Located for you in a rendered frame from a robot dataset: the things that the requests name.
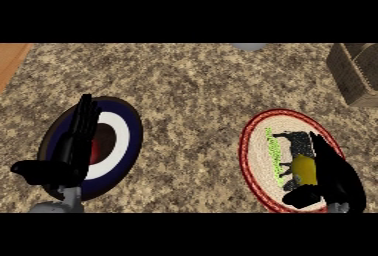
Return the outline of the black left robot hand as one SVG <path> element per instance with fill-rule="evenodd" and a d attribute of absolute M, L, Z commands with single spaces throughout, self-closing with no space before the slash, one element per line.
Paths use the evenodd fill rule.
<path fill-rule="evenodd" d="M 61 135 L 51 160 L 23 160 L 11 172 L 21 175 L 30 185 L 79 187 L 86 179 L 102 108 L 85 94 L 79 101 L 68 131 Z"/>

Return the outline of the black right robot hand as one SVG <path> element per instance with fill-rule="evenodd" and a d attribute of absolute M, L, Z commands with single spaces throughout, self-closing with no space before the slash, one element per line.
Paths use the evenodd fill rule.
<path fill-rule="evenodd" d="M 339 155 L 321 134 L 311 133 L 315 148 L 317 185 L 302 185 L 286 196 L 284 203 L 297 209 L 321 200 L 331 203 L 348 202 L 348 214 L 361 214 L 367 208 L 367 194 L 358 172 Z"/>

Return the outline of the yellow lemon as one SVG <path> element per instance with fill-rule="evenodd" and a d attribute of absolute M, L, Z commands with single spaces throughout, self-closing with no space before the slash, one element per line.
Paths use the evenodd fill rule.
<path fill-rule="evenodd" d="M 299 155 L 291 163 L 293 177 L 299 185 L 317 185 L 317 164 L 315 159 Z"/>

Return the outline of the blue white red round placemat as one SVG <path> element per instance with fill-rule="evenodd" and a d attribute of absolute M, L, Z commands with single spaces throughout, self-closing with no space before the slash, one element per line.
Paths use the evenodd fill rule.
<path fill-rule="evenodd" d="M 82 200 L 104 195 L 128 176 L 144 141 L 144 126 L 132 104 L 117 97 L 97 97 L 102 108 L 94 138 L 88 177 L 82 183 Z"/>

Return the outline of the red-rimmed woven round placemat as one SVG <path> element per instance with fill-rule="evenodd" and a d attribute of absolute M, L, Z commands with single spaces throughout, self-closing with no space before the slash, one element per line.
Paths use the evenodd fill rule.
<path fill-rule="evenodd" d="M 327 203 L 297 209 L 283 202 L 284 195 L 297 187 L 293 174 L 286 174 L 294 157 L 315 157 L 309 133 L 321 134 L 340 156 L 345 153 L 322 125 L 303 113 L 271 109 L 250 120 L 240 138 L 240 165 L 252 192 L 274 213 L 325 213 Z"/>

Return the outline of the brown wooden surface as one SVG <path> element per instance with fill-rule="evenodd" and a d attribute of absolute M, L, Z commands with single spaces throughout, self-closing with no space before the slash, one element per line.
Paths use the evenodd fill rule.
<path fill-rule="evenodd" d="M 0 43 L 0 93 L 33 48 L 32 43 Z"/>

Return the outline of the grey round object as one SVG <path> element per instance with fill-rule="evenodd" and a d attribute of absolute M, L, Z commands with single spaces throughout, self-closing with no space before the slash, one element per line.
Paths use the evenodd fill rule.
<path fill-rule="evenodd" d="M 231 43 L 231 45 L 244 51 L 257 51 L 265 48 L 268 43 Z"/>

